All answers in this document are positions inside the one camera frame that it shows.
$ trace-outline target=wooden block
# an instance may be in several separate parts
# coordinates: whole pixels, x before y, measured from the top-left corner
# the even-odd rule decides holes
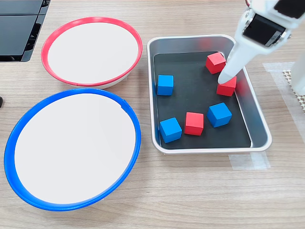
[[[229,123],[232,118],[232,113],[224,103],[221,103],[210,106],[206,116],[213,127],[219,127]]]
[[[205,66],[211,74],[219,73],[225,67],[225,58],[220,52],[208,55]]]
[[[187,112],[184,133],[200,136],[203,131],[203,114]]]
[[[157,93],[158,95],[172,95],[173,93],[172,75],[159,75]]]
[[[236,88],[236,76],[226,83],[218,84],[216,93],[226,96],[232,96],[235,88]]]
[[[160,122],[160,133],[165,143],[180,139],[182,129],[176,118],[170,118]]]

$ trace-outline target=wooden table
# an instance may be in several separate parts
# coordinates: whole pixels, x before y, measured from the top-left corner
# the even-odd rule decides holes
[[[272,132],[268,170],[233,170],[227,154],[164,156],[151,143],[146,44],[157,36],[233,36],[243,0],[52,1],[29,62],[0,63],[0,153],[17,121],[42,99],[70,88],[41,64],[41,47],[61,25],[87,16],[131,24],[144,52],[127,81],[109,91],[135,110],[142,128],[139,158],[127,179],[90,207],[48,212],[22,201],[10,188],[0,162],[0,228],[4,229],[303,229],[305,145],[264,62],[295,61],[305,51],[305,23],[286,46],[247,65]]]

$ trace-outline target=aluminum tray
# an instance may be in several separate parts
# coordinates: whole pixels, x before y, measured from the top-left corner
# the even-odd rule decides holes
[[[227,58],[234,43],[226,35],[159,37],[148,42],[152,143],[159,151],[164,154],[241,153],[265,151],[271,145],[272,137],[246,69],[237,74],[235,95],[227,97],[215,93],[218,75],[211,75],[205,68],[207,55],[221,52]],[[172,96],[157,97],[159,74],[174,74]],[[219,102],[227,104],[233,117],[228,125],[213,128],[206,112],[210,105]],[[165,144],[159,133],[160,121],[175,116],[183,129],[186,111],[204,113],[202,136],[183,134],[180,140]]]

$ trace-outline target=black mat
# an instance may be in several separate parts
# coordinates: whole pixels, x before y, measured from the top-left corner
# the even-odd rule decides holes
[[[159,122],[176,117],[181,128],[179,140],[164,143],[166,149],[250,147],[251,141],[236,99],[216,94],[219,73],[210,74],[205,67],[208,55],[215,52],[158,54],[154,57],[155,79],[158,75],[173,75],[172,96],[157,95]],[[224,102],[232,113],[229,124],[213,128],[206,117],[209,106]],[[204,114],[201,136],[185,135],[186,112]]]

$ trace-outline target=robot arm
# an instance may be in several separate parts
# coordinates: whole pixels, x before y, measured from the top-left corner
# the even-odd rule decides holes
[[[239,20],[232,48],[218,83],[225,83],[258,54],[270,54],[305,19],[305,0],[252,0]]]

